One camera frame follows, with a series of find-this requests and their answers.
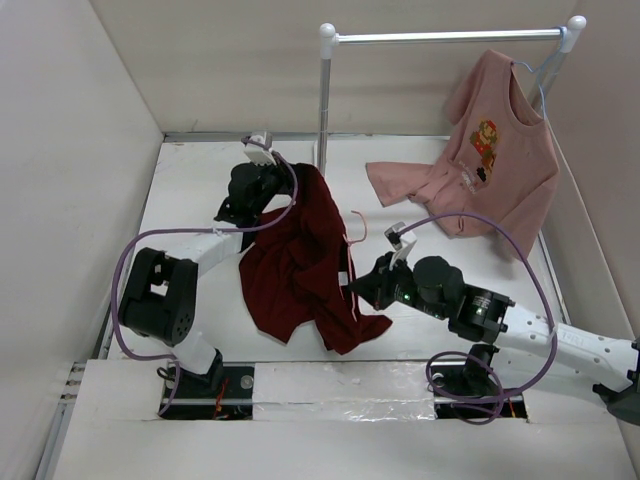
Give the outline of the pink wire hanger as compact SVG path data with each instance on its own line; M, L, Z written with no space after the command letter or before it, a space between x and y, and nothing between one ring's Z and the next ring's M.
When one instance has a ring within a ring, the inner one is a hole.
M368 224L367 224L367 220L365 218L365 216L357 210L351 210L351 213L354 215L357 215L361 222L362 222L362 226L363 226L363 234L360 238L349 238L347 236L347 234L343 235L343 239L346 243L346 253L347 253L347 279L348 282L347 284L350 284L351 281L356 279L356 270L355 270L355 266L354 266L354 262L353 262L353 256L352 256L352 247L355 244L359 244L359 243L363 243L367 237L368 237ZM351 296L351 316L353 318L353 320L355 322L358 322L358 316L356 313L356 307L358 306L358 300L356 298L356 294L351 292L350 293Z

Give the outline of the dark red t shirt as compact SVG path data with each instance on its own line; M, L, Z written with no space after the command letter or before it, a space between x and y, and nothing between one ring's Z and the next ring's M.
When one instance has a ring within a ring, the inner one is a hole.
M296 204L276 225L257 233L239 263L246 307L259 331L288 343L314 322L324 346L344 355L384 334L392 321L364 315L340 274L349 260L346 228L330 190L309 164L293 166Z

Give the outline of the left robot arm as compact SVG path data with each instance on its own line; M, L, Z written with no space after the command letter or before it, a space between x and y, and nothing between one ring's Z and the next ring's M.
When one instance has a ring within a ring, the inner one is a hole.
M274 220L261 216L277 195L296 198L299 182L293 167L278 154L269 163L246 162L231 171L228 195L208 228L174 228L185 236L175 250L139 248L166 230L143 232L132 239L118 260L112 279L111 315L121 351L137 361L145 355L131 350L123 330L165 347L152 360L166 360L175 376L188 375L188 384L201 396L222 387L221 354L194 327L200 279L231 256L248 249L257 234L274 227L292 210L287 205Z

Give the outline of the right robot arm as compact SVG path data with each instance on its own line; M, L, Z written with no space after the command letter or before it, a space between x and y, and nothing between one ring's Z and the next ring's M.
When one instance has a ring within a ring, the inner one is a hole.
M454 415L485 424L497 417L510 395L538 383L558 363L590 378L592 390L615 418L639 422L639 343L613 339L549 322L509 297L465 283L462 272L439 256L414 266L387 253L372 271L351 281L349 290L376 310L395 302L444 320L448 330L471 342L464 364L443 372L436 355L426 367L434 392L449 399ZM507 388L491 362L501 349L519 350L544 359L543 367L521 387Z

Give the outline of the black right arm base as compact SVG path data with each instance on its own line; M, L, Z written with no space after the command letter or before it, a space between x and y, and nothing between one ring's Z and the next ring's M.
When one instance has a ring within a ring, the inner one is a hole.
M521 395L505 399L502 404L487 402L488 397L500 393L499 382L485 368L470 357L491 367L498 349L476 344L467 354L442 353L429 361L426 369L432 383L428 390L434 395L437 420L457 419L465 423L483 425L491 418L527 419Z

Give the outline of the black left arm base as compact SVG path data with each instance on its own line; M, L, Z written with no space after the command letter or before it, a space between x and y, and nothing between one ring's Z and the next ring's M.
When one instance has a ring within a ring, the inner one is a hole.
M156 374L163 380L160 409L165 420L242 421L253 419L253 387L255 365L224 363L222 374L212 386L198 383L186 372L172 402L168 402L175 379L175 368L158 367Z

